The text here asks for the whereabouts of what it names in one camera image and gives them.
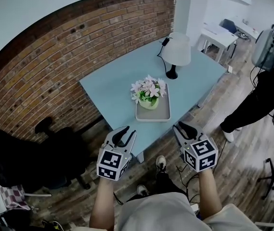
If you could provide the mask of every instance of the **white lamp shade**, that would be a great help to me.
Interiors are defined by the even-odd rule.
[[[190,39],[182,33],[171,33],[170,41],[162,50],[162,58],[172,65],[185,66],[191,61]]]

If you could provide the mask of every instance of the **black lamp base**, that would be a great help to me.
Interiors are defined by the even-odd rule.
[[[166,73],[166,76],[169,79],[176,79],[177,78],[177,73],[175,71],[175,68],[176,68],[176,66],[172,65],[171,70]]]

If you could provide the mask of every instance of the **checkered cloth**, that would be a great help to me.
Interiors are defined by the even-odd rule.
[[[26,204],[25,197],[22,194],[23,188],[21,185],[10,188],[0,186],[0,193],[8,210],[14,208],[30,210],[30,207]]]

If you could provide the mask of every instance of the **table lamp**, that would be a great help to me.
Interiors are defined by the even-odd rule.
[[[190,39],[182,33],[171,33],[169,42],[162,50],[162,58],[172,65],[171,70],[166,73],[169,79],[176,79],[176,66],[185,66],[191,61]]]

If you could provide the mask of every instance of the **brick wall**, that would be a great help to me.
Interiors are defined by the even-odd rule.
[[[172,31],[175,0],[82,0],[26,29],[0,52],[0,129],[42,141],[35,125],[78,130],[100,114],[78,83]]]

